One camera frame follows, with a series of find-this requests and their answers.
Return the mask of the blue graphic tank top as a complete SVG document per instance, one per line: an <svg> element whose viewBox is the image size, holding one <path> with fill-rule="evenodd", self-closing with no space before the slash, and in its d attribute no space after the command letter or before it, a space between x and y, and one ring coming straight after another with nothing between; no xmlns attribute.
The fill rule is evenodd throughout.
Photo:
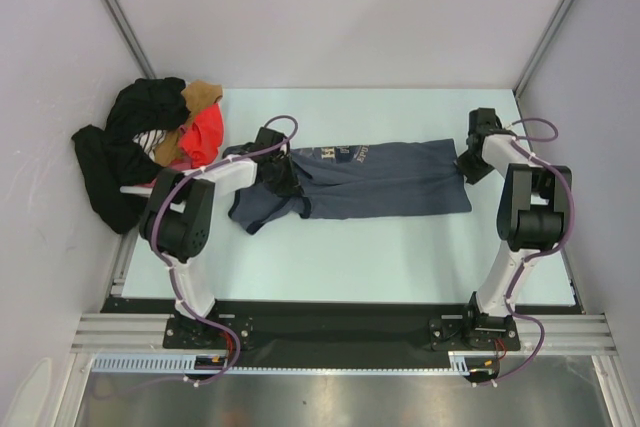
<svg viewBox="0 0 640 427"><path fill-rule="evenodd" d="M300 191L260 179L235 193L228 217L248 234L290 213L302 219L438 216L472 211L451 139L291 151Z"/></svg>

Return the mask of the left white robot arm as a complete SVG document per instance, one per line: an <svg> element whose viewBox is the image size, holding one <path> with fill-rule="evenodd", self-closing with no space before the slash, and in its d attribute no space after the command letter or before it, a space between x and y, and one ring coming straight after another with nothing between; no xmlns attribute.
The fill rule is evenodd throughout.
<svg viewBox="0 0 640 427"><path fill-rule="evenodd" d="M139 235L165 265L175 309L189 318L185 332L199 346L214 344L222 333L228 351L241 350L238 335L209 315L216 299L198 259L209 239L215 201L258 182L284 197L300 193L290 147L295 135L264 125L254 141L219 161L187 171L163 169L148 190Z"/></svg>

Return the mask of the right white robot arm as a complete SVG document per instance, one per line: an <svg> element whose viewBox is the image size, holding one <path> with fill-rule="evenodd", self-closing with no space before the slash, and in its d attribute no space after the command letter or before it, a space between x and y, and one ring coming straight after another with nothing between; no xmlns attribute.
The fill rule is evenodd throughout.
<svg viewBox="0 0 640 427"><path fill-rule="evenodd" d="M563 249L575 225L573 173L521 144L496 111L469 113L467 150L456 166L474 185L492 172L503 178L496 217L501 244L491 270L465 306L449 344L468 350L504 345L517 349L515 304L539 259Z"/></svg>

